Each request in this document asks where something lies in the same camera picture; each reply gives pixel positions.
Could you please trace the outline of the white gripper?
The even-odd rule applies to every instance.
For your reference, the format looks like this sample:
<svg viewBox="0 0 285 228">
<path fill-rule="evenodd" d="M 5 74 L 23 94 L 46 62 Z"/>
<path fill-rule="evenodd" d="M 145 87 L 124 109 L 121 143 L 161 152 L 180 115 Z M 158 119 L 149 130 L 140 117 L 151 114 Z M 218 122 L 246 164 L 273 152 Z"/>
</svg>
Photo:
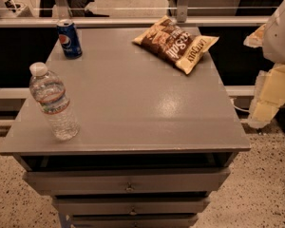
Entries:
<svg viewBox="0 0 285 228">
<path fill-rule="evenodd" d="M 268 19 L 248 35 L 243 45 L 261 48 L 266 59 L 279 64 L 256 77 L 255 94 L 249 108 L 248 125 L 263 128 L 285 104 L 285 0 Z"/>
</svg>

